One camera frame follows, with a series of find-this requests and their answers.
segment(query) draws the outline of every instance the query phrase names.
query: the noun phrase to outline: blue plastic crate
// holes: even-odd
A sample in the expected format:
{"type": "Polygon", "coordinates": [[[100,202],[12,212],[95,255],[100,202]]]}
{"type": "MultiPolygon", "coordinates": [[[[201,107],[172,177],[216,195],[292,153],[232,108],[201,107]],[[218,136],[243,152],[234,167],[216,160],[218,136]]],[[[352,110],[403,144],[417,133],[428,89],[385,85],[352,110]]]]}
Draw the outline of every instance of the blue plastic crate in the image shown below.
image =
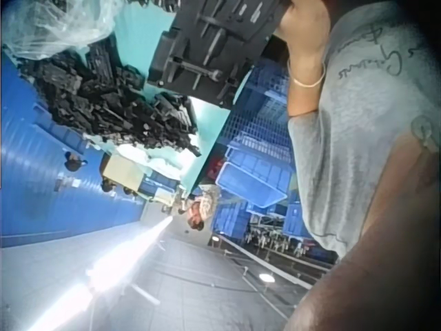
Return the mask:
{"type": "Polygon", "coordinates": [[[312,236],[303,222],[302,205],[299,203],[288,205],[287,216],[283,223],[282,233],[287,236],[312,239],[312,236]]]}
{"type": "Polygon", "coordinates": [[[281,146],[268,141],[262,141],[250,137],[248,134],[237,136],[229,145],[227,157],[232,154],[232,150],[242,150],[247,154],[255,154],[264,159],[271,157],[277,162],[284,163],[294,168],[294,153],[292,147],[281,146]]]}
{"type": "Polygon", "coordinates": [[[223,232],[231,238],[242,239],[251,217],[246,207],[246,202],[219,205],[214,215],[213,231],[223,232]]]}
{"type": "Polygon", "coordinates": [[[269,59],[261,59],[252,70],[248,81],[265,91],[286,97],[289,87],[288,70],[269,59]]]}
{"type": "Polygon", "coordinates": [[[228,145],[230,141],[241,134],[280,146],[292,146],[286,124],[280,124],[263,117],[248,117],[234,112],[228,116],[219,134],[218,142],[228,145]]]}
{"type": "Polygon", "coordinates": [[[232,150],[216,184],[222,189],[261,208],[287,198],[293,169],[267,157],[263,159],[242,150],[232,150]]]}
{"type": "Polygon", "coordinates": [[[258,116],[280,124],[287,123],[287,105],[275,99],[267,98],[260,108],[258,116]]]}
{"type": "Polygon", "coordinates": [[[268,209],[267,208],[260,208],[257,205],[253,205],[252,203],[248,203],[247,212],[249,212],[251,214],[258,215],[258,216],[266,216],[268,213],[268,209]]]}
{"type": "Polygon", "coordinates": [[[157,172],[155,170],[152,171],[150,176],[146,177],[151,182],[156,183],[158,186],[162,188],[168,188],[172,190],[173,192],[176,191],[176,187],[178,186],[179,182],[177,180],[168,178],[161,174],[160,172],[157,172]]]}
{"type": "Polygon", "coordinates": [[[292,190],[289,192],[288,203],[300,203],[300,195],[298,190],[292,190]]]}
{"type": "Polygon", "coordinates": [[[287,206],[279,205],[278,203],[271,205],[268,207],[268,215],[284,218],[287,216],[287,206]]]}

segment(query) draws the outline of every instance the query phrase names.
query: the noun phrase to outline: person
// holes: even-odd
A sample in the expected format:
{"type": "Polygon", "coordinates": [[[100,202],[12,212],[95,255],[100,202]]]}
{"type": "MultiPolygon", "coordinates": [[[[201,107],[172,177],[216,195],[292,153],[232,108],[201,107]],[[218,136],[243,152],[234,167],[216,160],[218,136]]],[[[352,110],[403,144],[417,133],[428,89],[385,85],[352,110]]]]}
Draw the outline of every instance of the person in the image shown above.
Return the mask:
{"type": "Polygon", "coordinates": [[[191,229],[202,231],[205,226],[211,226],[221,189],[209,179],[203,180],[199,188],[202,191],[202,196],[196,197],[194,200],[187,200],[187,206],[178,212],[180,214],[187,213],[187,222],[191,229]]]}
{"type": "Polygon", "coordinates": [[[66,162],[64,163],[64,166],[70,172],[76,172],[81,167],[86,166],[88,164],[88,162],[86,160],[81,160],[80,157],[78,157],[77,155],[75,155],[71,152],[66,152],[64,154],[64,157],[66,158],[66,162]]]}
{"type": "Polygon", "coordinates": [[[286,331],[422,330],[439,307],[440,67],[398,4],[370,2],[293,0],[278,29],[303,219],[341,258],[286,331]]]}
{"type": "Polygon", "coordinates": [[[126,188],[125,186],[123,187],[123,191],[124,191],[124,193],[125,193],[126,195],[133,195],[134,197],[137,197],[137,196],[138,196],[138,193],[137,193],[137,192],[133,191],[133,190],[130,189],[130,188],[126,188]]]}
{"type": "Polygon", "coordinates": [[[108,179],[107,177],[103,177],[103,180],[101,182],[101,189],[103,192],[108,193],[114,190],[116,187],[116,183],[108,179]]]}

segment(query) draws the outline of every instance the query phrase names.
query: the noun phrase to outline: hand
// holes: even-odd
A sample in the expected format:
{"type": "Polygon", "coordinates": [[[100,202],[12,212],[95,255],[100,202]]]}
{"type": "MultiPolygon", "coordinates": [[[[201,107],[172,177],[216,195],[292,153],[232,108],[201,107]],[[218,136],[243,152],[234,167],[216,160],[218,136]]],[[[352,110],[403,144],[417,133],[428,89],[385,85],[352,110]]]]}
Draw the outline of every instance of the hand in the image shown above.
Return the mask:
{"type": "Polygon", "coordinates": [[[291,58],[321,57],[331,20],[322,0],[292,0],[276,34],[285,40],[291,58]]]}

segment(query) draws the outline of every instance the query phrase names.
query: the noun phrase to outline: red object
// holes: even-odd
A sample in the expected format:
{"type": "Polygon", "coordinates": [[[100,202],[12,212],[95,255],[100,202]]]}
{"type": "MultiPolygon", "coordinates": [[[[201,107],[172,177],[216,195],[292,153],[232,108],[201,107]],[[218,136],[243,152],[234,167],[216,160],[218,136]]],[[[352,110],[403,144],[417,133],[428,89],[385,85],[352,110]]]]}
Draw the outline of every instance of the red object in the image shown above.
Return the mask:
{"type": "Polygon", "coordinates": [[[224,157],[213,157],[209,161],[207,177],[215,181],[216,178],[218,178],[219,172],[221,171],[224,162],[224,157]]]}

